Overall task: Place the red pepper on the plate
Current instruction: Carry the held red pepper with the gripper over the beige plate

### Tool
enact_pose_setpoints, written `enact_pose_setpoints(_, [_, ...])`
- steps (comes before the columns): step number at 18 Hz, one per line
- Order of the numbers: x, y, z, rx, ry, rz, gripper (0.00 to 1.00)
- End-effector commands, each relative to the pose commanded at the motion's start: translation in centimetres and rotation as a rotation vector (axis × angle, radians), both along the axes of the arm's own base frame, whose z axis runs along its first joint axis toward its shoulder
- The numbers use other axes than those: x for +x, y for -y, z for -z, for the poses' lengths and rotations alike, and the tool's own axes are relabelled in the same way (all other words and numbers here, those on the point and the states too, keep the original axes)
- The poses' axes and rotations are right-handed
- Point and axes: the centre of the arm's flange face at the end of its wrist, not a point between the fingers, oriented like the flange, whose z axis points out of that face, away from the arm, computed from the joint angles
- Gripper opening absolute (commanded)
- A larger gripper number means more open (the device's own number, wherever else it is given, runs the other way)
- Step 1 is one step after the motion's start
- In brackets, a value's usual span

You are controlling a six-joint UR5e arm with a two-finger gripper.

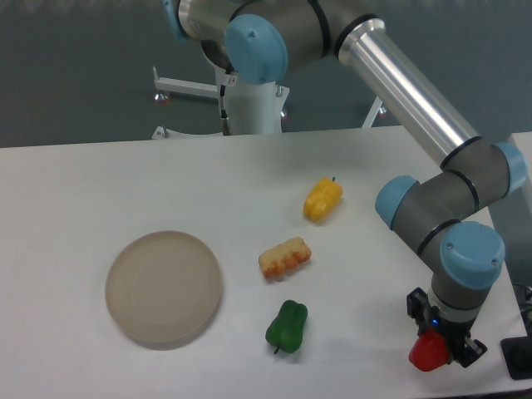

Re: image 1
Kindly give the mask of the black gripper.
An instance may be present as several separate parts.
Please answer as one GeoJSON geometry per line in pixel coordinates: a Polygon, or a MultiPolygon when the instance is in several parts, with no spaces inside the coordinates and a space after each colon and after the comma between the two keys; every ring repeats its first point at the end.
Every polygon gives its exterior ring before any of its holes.
{"type": "Polygon", "coordinates": [[[432,299],[421,288],[416,288],[406,297],[407,314],[418,327],[417,339],[428,329],[439,333],[449,351],[446,365],[452,362],[468,367],[487,352],[487,346],[471,337],[470,329],[474,318],[455,321],[445,306],[432,299]]]}

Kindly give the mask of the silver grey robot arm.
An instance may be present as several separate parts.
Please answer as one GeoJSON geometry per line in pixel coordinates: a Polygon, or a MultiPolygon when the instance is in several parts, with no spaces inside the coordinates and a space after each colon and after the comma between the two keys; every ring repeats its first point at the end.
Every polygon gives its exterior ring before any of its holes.
{"type": "Polygon", "coordinates": [[[505,245],[470,217],[526,181],[522,153],[485,142],[360,1],[164,1],[162,9],[172,35],[199,41],[217,68],[225,135],[280,132],[278,82],[299,67],[334,56],[361,76],[441,170],[425,183],[396,177],[375,201],[387,227],[433,273],[428,291],[406,299],[418,327],[410,362],[427,372],[477,361],[486,348],[470,330],[505,245]]]}

